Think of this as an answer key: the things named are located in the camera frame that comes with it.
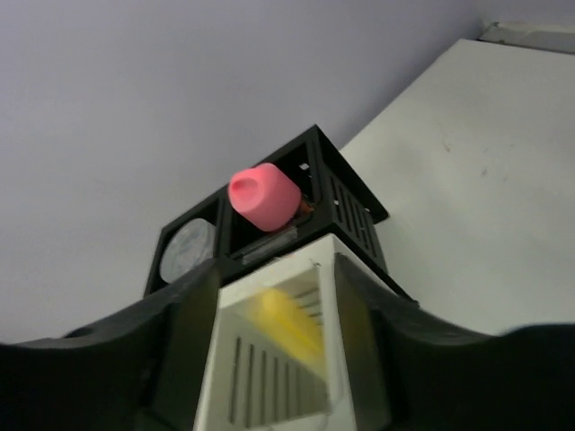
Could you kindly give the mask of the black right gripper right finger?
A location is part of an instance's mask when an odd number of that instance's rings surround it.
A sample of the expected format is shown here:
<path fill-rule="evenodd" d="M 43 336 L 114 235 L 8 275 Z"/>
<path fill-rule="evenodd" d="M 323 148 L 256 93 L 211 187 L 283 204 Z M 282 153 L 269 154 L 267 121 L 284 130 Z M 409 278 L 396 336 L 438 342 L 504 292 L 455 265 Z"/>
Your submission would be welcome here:
<path fill-rule="evenodd" d="M 459 327 L 337 255 L 334 279 L 361 430 L 571 430 L 574 327 Z"/>

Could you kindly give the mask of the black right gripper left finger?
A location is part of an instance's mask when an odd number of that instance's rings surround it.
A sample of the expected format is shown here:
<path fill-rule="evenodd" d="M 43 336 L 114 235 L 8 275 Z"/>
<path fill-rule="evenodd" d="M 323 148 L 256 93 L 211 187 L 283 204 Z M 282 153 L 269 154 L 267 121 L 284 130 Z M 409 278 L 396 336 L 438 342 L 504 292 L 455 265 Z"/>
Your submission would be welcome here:
<path fill-rule="evenodd" d="M 1 346 L 3 430 L 190 430 L 217 314 L 209 259 L 59 339 Z"/>

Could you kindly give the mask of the clear jar of clips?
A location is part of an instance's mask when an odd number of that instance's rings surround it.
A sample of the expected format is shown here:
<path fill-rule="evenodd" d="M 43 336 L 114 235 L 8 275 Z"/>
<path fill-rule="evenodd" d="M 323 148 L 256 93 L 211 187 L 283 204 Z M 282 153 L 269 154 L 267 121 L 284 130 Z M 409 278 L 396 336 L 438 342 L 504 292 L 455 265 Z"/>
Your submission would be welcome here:
<path fill-rule="evenodd" d="M 160 277 L 173 283 L 214 254 L 216 227 L 203 218 L 185 224 L 169 241 L 160 262 Z"/>

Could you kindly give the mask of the yellow highlighter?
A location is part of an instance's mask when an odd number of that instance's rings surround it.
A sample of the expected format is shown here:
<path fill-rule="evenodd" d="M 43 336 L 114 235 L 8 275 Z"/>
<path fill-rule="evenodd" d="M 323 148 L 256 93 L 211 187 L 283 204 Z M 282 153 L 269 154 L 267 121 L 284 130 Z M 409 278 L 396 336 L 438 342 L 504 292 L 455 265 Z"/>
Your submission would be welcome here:
<path fill-rule="evenodd" d="M 302 364 L 324 367 L 323 331 L 287 293 L 273 288 L 257 294 L 248 304 L 246 317 Z"/>

